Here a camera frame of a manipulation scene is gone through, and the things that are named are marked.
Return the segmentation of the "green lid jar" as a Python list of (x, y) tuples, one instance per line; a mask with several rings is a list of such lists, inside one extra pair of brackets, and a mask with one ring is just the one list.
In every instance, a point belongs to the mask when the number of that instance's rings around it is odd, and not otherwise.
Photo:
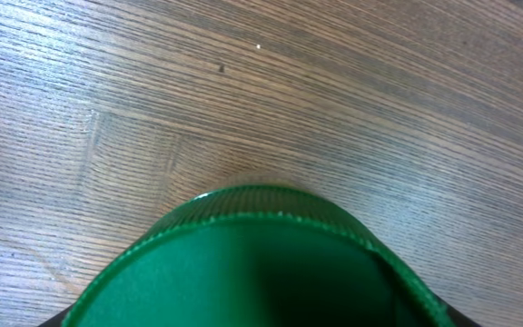
[(364, 224), (296, 188), (199, 195), (102, 270), (66, 326), (449, 326), (447, 307)]

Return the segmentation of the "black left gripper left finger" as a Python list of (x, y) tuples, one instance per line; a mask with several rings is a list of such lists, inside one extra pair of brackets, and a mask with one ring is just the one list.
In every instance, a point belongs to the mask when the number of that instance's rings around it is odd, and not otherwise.
[(52, 318), (50, 318), (50, 319), (46, 320), (45, 322), (42, 322), (41, 324), (39, 324), (38, 327), (61, 327), (64, 318), (72, 310), (72, 308), (73, 308), (73, 306), (70, 305), (69, 307), (67, 307), (63, 311), (59, 312), (58, 314), (56, 314)]

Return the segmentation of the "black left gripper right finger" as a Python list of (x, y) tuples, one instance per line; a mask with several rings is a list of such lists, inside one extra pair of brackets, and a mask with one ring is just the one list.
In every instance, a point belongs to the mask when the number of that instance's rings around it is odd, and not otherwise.
[(437, 294), (435, 294), (435, 298), (445, 308), (446, 314), (456, 327), (481, 327), (477, 322), (474, 322), (468, 316), (455, 309)]

